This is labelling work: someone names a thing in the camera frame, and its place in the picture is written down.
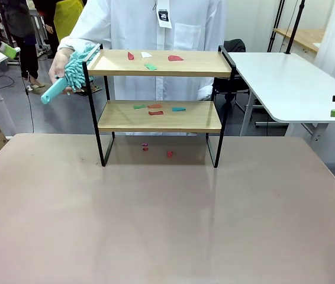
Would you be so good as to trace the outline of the two-tier wooden shelf black frame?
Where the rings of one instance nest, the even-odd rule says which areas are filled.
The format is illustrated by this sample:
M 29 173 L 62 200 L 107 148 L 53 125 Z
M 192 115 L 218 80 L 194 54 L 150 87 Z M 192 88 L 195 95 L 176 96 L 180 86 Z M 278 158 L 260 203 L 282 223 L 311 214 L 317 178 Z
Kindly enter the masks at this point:
M 230 78 L 234 77 L 236 66 L 224 46 L 217 51 L 166 51 L 152 50 L 152 57 L 142 58 L 133 51 L 134 60 L 128 60 L 126 50 L 106 50 L 99 44 L 99 52 L 90 64 L 83 64 L 85 79 L 103 76 L 104 82 L 110 76 L 138 77 L 185 77 L 185 78 Z M 184 61 L 170 62 L 169 55 L 177 55 Z M 151 71 L 144 64 L 157 67 Z M 226 118 L 220 119 L 214 104 L 210 101 L 117 101 L 108 99 L 100 117 L 96 116 L 94 99 L 88 95 L 94 122 L 99 159 L 105 166 L 115 140 L 116 133 L 204 133 L 218 134 L 217 150 L 210 151 L 212 164 L 218 167 L 223 144 Z M 134 109 L 133 105 L 162 104 L 159 109 Z M 173 112 L 173 107 L 186 111 Z M 163 115 L 149 115 L 149 111 L 163 111 Z

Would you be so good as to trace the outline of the wooden background desk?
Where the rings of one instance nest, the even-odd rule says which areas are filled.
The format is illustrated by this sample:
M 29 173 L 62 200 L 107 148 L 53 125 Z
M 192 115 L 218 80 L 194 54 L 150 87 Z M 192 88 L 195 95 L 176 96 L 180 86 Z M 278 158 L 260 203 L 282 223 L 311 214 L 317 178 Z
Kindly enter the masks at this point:
M 275 28 L 273 31 L 284 38 L 284 46 L 287 46 L 292 35 L 292 29 Z M 300 46 L 303 50 L 317 54 L 324 33 L 325 29 L 299 28 L 295 33 L 292 46 Z

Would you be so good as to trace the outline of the person in white lab coat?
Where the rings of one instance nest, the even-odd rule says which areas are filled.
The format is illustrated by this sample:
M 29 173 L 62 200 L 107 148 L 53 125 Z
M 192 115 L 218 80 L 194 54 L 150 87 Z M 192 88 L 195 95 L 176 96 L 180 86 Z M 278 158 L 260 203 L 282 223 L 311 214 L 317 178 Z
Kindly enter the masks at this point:
M 170 0 L 172 29 L 160 28 L 157 0 L 88 0 L 80 17 L 106 21 L 111 49 L 216 51 L 224 42 L 225 0 Z M 114 77 L 117 100 L 201 101 L 213 78 Z

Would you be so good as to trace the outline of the white name badge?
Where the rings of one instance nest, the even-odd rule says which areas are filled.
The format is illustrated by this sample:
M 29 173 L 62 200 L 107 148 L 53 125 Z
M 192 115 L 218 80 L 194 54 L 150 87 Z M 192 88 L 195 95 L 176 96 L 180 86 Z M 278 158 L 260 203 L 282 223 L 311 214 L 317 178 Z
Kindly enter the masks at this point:
M 160 28 L 172 29 L 170 21 L 170 0 L 156 1 L 156 15 Z

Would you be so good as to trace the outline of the black office chair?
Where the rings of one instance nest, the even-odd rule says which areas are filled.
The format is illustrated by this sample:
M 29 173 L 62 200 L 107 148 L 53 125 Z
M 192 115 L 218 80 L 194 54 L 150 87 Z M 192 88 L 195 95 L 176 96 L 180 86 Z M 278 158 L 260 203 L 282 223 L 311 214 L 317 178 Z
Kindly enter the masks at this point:
M 234 39 L 225 41 L 223 44 L 225 50 L 227 52 L 236 52 L 236 53 L 244 53 L 246 51 L 245 43 L 241 39 Z M 222 117 L 226 114 L 226 106 L 227 102 L 228 113 L 227 117 L 231 113 L 232 101 L 235 100 L 236 106 L 245 113 L 245 110 L 242 106 L 240 106 L 237 102 L 237 94 L 248 94 L 250 95 L 250 89 L 244 79 L 241 77 L 237 70 L 234 71 L 234 77 L 230 82 L 230 78 L 215 78 L 214 79 L 214 91 L 215 94 L 223 94 L 224 99 L 226 100 L 222 109 Z

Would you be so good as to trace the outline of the person's right forearm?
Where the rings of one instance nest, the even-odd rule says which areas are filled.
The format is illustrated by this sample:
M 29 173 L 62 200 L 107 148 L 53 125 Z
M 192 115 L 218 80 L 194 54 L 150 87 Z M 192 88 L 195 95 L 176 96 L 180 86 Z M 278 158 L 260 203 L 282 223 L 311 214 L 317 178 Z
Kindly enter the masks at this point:
M 74 51 L 83 52 L 97 44 L 102 44 L 104 49 L 110 49 L 110 31 L 106 21 L 80 17 L 72 32 L 61 40 L 57 50 L 71 54 Z

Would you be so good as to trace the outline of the teal microfibre duster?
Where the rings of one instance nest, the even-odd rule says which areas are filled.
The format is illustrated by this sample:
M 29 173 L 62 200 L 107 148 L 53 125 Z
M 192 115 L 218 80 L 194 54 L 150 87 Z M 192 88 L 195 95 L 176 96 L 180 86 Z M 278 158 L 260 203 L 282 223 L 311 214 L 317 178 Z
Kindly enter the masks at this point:
M 41 102 L 46 105 L 56 96 L 60 95 L 66 88 L 78 91 L 86 86 L 83 64 L 90 64 L 99 52 L 99 44 L 86 46 L 83 52 L 74 51 L 65 66 L 64 76 L 55 76 L 56 81 L 41 96 Z

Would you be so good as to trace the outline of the person in dark clothes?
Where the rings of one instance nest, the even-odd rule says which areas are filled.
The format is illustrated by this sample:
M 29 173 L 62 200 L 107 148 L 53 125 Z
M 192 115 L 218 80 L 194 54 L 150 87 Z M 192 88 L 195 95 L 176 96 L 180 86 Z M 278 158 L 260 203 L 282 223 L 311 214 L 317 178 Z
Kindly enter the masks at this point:
M 20 48 L 21 76 L 29 82 L 28 90 L 44 87 L 38 79 L 36 37 L 26 0 L 1 0 L 4 17 L 12 38 Z

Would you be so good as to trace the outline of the person in yellow apron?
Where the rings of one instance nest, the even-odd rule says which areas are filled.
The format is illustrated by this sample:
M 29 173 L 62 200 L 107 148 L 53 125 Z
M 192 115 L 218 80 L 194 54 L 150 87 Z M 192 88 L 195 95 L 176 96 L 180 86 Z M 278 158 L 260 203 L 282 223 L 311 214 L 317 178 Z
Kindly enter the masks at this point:
M 46 29 L 57 36 L 58 43 L 73 30 L 87 0 L 37 0 L 35 7 L 44 17 Z

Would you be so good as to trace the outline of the white side table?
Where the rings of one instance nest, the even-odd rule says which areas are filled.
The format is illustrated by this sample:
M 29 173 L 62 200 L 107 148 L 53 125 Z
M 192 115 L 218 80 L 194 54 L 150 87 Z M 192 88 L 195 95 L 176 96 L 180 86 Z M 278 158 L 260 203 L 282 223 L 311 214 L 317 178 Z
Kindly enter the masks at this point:
M 304 127 L 310 143 L 321 139 L 329 124 L 335 124 L 331 110 L 335 78 L 295 53 L 230 53 L 236 69 L 250 89 L 240 135 L 245 136 L 258 99 L 271 118 L 288 128 Z

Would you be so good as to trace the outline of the person's right hand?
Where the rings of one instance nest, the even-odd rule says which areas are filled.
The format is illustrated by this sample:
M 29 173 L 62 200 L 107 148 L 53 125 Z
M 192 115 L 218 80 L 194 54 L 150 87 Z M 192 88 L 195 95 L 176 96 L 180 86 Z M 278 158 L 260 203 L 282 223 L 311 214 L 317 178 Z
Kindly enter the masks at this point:
M 50 80 L 55 83 L 57 78 L 65 76 L 65 66 L 70 60 L 73 50 L 70 48 L 62 48 L 57 51 L 49 70 Z

